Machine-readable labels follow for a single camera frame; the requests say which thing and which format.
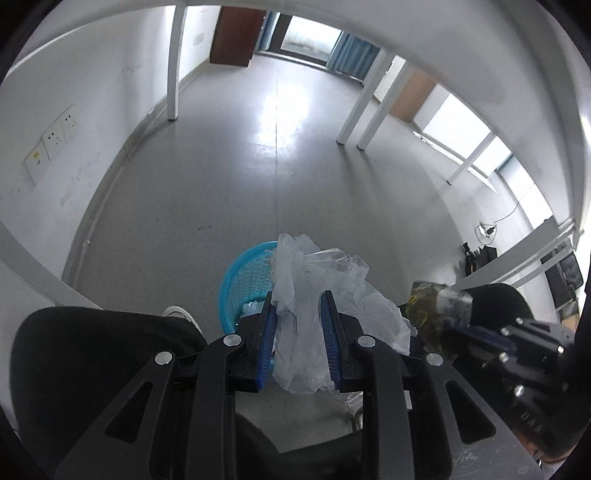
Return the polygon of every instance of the screw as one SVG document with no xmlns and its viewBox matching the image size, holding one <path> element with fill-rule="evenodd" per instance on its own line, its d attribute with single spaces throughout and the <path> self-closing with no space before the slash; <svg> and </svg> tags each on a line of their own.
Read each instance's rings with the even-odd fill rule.
<svg viewBox="0 0 591 480">
<path fill-rule="evenodd" d="M 173 354 L 171 354 L 170 352 L 160 352 L 154 358 L 154 360 L 156 361 L 156 363 L 159 364 L 159 365 L 169 364 L 172 359 L 173 359 Z"/>
<path fill-rule="evenodd" d="M 373 337 L 370 337 L 369 335 L 362 335 L 357 339 L 357 343 L 359 344 L 359 346 L 362 346 L 364 348 L 371 348 L 375 346 L 375 339 Z"/>
<path fill-rule="evenodd" d="M 240 345 L 240 342 L 242 342 L 242 337 L 240 337 L 240 335 L 237 335 L 235 333 L 231 333 L 230 335 L 226 335 L 223 338 L 223 343 L 226 346 Z"/>
<path fill-rule="evenodd" d="M 443 357 L 439 353 L 430 353 L 427 355 L 427 363 L 434 367 L 443 365 Z"/>
</svg>

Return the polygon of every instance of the white sneaker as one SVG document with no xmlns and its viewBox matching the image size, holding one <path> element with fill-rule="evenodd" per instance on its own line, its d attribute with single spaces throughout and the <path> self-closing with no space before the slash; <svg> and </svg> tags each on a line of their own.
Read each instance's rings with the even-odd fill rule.
<svg viewBox="0 0 591 480">
<path fill-rule="evenodd" d="M 184 318 L 184 319 L 188 320 L 189 322 L 191 322 L 193 325 L 195 325 L 197 330 L 199 330 L 199 333 L 203 334 L 203 332 L 201 331 L 201 327 L 199 326 L 197 321 L 193 318 L 193 316 L 187 310 L 182 309 L 181 307 L 177 307 L 176 305 L 171 305 L 162 313 L 162 316 L 163 317 Z"/>
</svg>

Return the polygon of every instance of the baseboard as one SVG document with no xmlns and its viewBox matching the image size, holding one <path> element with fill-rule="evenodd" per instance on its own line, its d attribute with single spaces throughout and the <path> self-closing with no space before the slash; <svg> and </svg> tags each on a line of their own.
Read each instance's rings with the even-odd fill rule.
<svg viewBox="0 0 591 480">
<path fill-rule="evenodd" d="M 209 66 L 209 58 L 197 65 L 193 70 L 186 74 L 178 83 L 179 90 L 182 90 L 198 75 L 202 74 Z M 121 176 L 121 172 L 139 144 L 148 136 L 156 122 L 156 120 L 166 113 L 166 95 L 156 103 L 152 111 L 135 127 L 134 131 L 123 144 L 115 159 L 107 169 L 105 175 L 95 190 L 88 207 L 80 221 L 80 225 L 76 230 L 74 241 L 70 247 L 70 253 L 66 260 L 66 265 L 61 275 L 62 281 L 72 288 L 76 288 L 78 278 L 80 276 L 80 269 L 82 267 L 84 257 L 92 233 L 95 229 L 96 223 L 101 212 L 108 200 L 113 187 Z"/>
</svg>

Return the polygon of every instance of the blue curtain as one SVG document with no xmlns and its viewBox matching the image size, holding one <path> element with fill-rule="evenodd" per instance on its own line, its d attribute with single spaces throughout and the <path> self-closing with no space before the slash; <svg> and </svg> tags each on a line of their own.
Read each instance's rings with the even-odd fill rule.
<svg viewBox="0 0 591 480">
<path fill-rule="evenodd" d="M 277 26 L 277 20 L 279 20 L 279 12 L 267 12 L 267 15 L 263 21 L 261 33 L 259 34 L 259 37 L 256 41 L 255 50 L 269 50 L 271 37 L 273 36 L 273 32 Z"/>
<path fill-rule="evenodd" d="M 326 67 L 363 80 L 378 52 L 375 45 L 342 32 Z"/>
</svg>

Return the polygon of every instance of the clear plastic bag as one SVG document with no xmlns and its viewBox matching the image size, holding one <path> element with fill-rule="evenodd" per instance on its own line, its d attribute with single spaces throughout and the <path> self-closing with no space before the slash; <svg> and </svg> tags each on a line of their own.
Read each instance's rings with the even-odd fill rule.
<svg viewBox="0 0 591 480">
<path fill-rule="evenodd" d="M 331 290 L 339 312 L 359 319 L 363 331 L 408 355 L 414 328 L 398 307 L 365 277 L 369 267 L 358 256 L 333 248 L 321 251 L 307 236 L 279 236 L 272 259 L 277 307 L 277 349 L 273 378 L 292 393 L 333 390 L 318 303 Z"/>
</svg>

